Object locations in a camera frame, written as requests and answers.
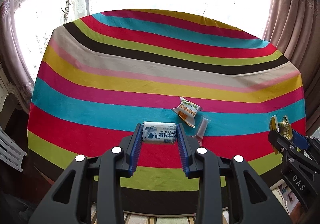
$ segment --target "pink stripe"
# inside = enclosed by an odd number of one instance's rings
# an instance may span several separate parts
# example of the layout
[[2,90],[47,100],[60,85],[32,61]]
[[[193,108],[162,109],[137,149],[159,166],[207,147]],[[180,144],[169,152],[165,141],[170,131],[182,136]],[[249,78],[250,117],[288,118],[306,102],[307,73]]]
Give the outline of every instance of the pink stripe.
[[210,89],[220,89],[220,90],[227,90],[227,91],[241,92],[241,93],[250,93],[250,92],[258,91],[263,88],[283,82],[289,78],[292,78],[300,74],[298,70],[295,70],[281,77],[278,77],[260,84],[256,84],[250,87],[223,86],[218,84],[210,84],[210,83],[196,82],[196,81],[183,80],[183,79],[150,76],[150,75],[139,74],[134,72],[98,69],[98,68],[94,68],[94,67],[90,67],[85,64],[82,64],[81,62],[76,60],[72,55],[70,55],[68,52],[62,49],[53,38],[50,39],[49,45],[55,50],[55,52],[62,59],[66,60],[68,63],[70,63],[74,67],[87,73],[92,73],[92,74],[101,75],[101,76],[109,76],[109,77],[149,80],[153,82],[168,83],[168,84],[175,84],[175,85],[186,85],[186,86],[195,86],[195,87],[203,87],[203,88],[210,88]]
[[121,18],[133,18],[138,20],[150,21],[155,23],[162,23],[178,28],[199,32],[202,34],[217,35],[222,37],[238,38],[238,39],[258,39],[257,37],[245,32],[233,29],[219,28],[215,26],[207,26],[194,23],[179,18],[162,15],[158,13],[149,13],[136,10],[116,10],[101,12],[105,16],[115,16]]
[[[153,107],[171,109],[179,105],[177,96],[145,94],[104,90],[77,85],[63,78],[42,61],[38,77],[56,91],[79,100],[124,106]],[[207,112],[218,113],[268,113],[288,106],[303,98],[303,88],[300,87],[288,94],[265,101],[263,103],[244,103],[200,98],[188,98],[204,108]]]

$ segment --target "striped fabric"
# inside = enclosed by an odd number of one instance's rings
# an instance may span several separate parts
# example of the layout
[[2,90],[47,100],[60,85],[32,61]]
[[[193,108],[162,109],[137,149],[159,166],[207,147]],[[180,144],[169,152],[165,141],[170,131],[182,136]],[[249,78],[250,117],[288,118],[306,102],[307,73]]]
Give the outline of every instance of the striped fabric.
[[[54,30],[36,80],[28,145],[65,169],[99,156],[143,121],[181,122],[179,97],[211,120],[203,146],[242,155],[259,173],[281,162],[268,143],[270,117],[288,115],[305,134],[299,71],[269,42],[197,15],[163,10],[98,13]],[[186,124],[185,131],[195,129]],[[192,191],[177,145],[142,146],[124,187]]]

